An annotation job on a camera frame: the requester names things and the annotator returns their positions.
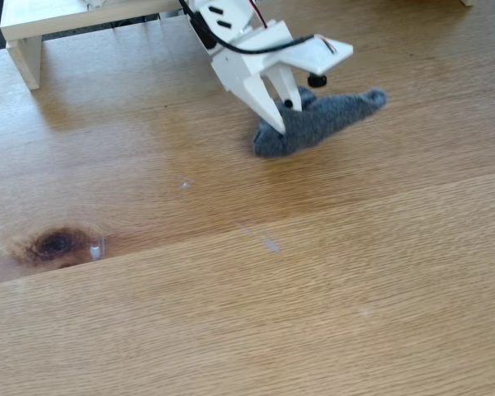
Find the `black wire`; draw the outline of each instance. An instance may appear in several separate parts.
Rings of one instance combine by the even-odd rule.
[[[281,50],[285,50],[286,48],[289,47],[294,47],[299,44],[303,44],[308,40],[313,39],[314,35],[309,35],[307,37],[301,37],[300,39],[293,40],[289,43],[286,44],[281,44],[281,45],[276,45],[274,47],[268,47],[264,49],[242,49],[239,47],[235,47],[234,45],[231,45],[227,41],[224,41],[220,39],[213,31],[207,26],[206,23],[204,23],[192,10],[191,8],[187,5],[185,0],[180,0],[181,7],[183,8],[183,11],[185,14],[187,14],[201,29],[205,31],[208,35],[210,35],[217,43],[222,45],[224,48],[227,48],[228,50],[232,50],[233,52],[237,52],[239,54],[244,54],[244,55],[260,55],[260,54],[269,54],[270,52],[277,52]]]

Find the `wood grain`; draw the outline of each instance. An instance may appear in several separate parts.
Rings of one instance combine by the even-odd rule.
[[[495,395],[495,1],[285,5],[391,102],[283,161],[183,18],[0,51],[0,396]]]
[[[1,284],[0,395],[495,394],[495,174],[265,228]]]

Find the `cable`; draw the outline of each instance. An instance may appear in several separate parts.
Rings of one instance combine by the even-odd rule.
[[[188,6],[185,0],[179,0],[181,7],[183,8],[183,11],[200,27],[203,31],[205,31],[206,34],[208,34],[210,37],[213,38],[217,43],[222,45],[224,48],[227,48],[228,50],[232,50],[233,52],[237,52],[239,54],[244,54],[244,55],[260,55],[260,54],[269,54],[270,52],[277,52],[281,50],[285,50],[286,48],[289,47],[294,47],[299,44],[303,44],[308,40],[313,39],[315,36],[314,35],[309,35],[307,37],[301,37],[300,39],[293,40],[289,43],[282,44],[282,45],[276,45],[274,47],[268,47],[264,49],[242,49],[239,47],[235,47],[234,45],[231,45],[227,41],[224,41],[220,39],[213,31],[207,26],[207,24],[201,19],[201,16],[198,17]]]
[[[336,47],[334,47],[332,45],[332,43],[330,43],[330,41],[328,41],[328,39],[325,36],[323,36],[323,35],[313,35],[313,37],[315,37],[318,40],[321,40],[328,47],[328,49],[330,50],[330,52],[332,52],[333,54],[335,54],[337,52]]]
[[[255,2],[253,0],[248,0],[248,1],[251,3],[253,10],[255,10],[255,13],[257,14],[258,20],[264,25],[264,28],[267,29],[266,21],[264,21],[264,17],[262,16],[262,13],[258,9],[257,4],[255,4]]]

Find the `wooden tabletop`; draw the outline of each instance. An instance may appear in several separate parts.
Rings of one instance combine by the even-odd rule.
[[[0,396],[495,396],[495,0],[262,10],[389,106],[267,161],[183,18],[0,51]]]

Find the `white wooden stand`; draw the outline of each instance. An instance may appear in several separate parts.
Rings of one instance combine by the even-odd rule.
[[[18,72],[30,89],[36,89],[42,35],[179,8],[178,0],[106,0],[99,8],[83,0],[4,0],[0,28]]]

